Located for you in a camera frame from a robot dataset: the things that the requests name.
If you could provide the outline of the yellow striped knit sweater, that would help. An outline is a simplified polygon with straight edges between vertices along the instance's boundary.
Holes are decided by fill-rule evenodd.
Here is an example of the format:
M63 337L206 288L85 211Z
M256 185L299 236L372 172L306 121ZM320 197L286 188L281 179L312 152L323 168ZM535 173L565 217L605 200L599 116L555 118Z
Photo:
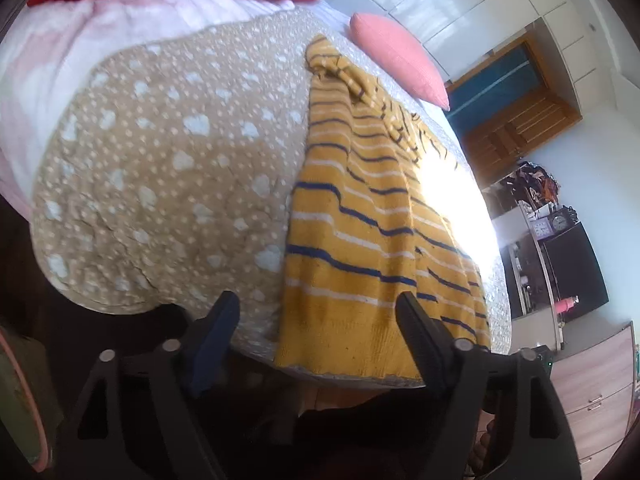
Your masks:
M403 292L450 335L488 349L480 270L423 192L447 149L325 36L305 58L308 136L291 195L277 365L416 378L394 312Z

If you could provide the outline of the wooden drawer cabinet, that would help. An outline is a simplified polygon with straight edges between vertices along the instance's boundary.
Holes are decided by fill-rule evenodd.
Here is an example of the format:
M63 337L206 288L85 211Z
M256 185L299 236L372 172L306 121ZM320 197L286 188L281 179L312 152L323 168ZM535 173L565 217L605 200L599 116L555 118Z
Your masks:
M622 444L636 381L634 329L555 362L551 380L572 432L582 478L593 479Z

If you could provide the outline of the cluttered shelf unit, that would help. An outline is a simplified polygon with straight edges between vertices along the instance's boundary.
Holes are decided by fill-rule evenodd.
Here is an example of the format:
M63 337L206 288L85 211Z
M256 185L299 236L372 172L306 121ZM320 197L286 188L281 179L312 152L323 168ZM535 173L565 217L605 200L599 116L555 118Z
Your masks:
M608 302L587 231L559 192L531 162L483 191L506 277L512 351L562 350L565 325Z

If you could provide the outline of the beige white-dotted bedspread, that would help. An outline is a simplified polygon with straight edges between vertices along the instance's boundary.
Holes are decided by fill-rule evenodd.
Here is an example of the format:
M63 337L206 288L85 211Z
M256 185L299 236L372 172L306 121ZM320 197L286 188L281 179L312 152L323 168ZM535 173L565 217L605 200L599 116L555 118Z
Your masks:
M68 104L35 177L30 228L41 270L69 300L108 314L178 304L201 318L231 290L241 301L235 348L280 367L285 243L308 136L305 53L317 36L378 78L447 149L448 162L425 171L423 192L480 270L488 349L508 352L496 233L444 118L303 9L149 42L98 64L93 83Z

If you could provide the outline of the wooden door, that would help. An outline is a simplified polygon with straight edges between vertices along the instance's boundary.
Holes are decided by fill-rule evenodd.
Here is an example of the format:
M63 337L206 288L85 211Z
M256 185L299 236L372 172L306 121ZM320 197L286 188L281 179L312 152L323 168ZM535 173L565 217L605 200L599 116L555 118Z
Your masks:
M446 118L480 188L582 120L531 32L447 86Z

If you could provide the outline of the pink knit pillow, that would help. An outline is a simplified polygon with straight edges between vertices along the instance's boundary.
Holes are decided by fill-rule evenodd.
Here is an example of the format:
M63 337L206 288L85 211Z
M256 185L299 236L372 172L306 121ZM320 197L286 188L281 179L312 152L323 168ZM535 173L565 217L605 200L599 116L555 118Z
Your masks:
M355 13L349 20L349 37L410 96L449 110L438 69L420 42L401 25L381 15Z

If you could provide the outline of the pink fluffy blanket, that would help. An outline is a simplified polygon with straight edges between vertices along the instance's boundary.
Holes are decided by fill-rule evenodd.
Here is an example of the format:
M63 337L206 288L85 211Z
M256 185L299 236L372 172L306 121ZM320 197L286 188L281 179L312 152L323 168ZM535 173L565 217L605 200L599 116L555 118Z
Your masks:
M293 9L290 0L55 1L17 15L1 41L1 194L23 217L49 136L104 58L138 44Z

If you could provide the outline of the white wardrobe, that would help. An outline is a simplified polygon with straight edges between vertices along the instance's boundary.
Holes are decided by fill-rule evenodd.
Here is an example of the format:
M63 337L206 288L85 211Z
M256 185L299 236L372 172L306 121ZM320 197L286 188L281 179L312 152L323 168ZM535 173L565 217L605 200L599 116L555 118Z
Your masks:
M347 15L391 18L416 38L440 72L455 80L535 22L550 32L584 112L612 100L610 76L597 48L590 0L326 0Z

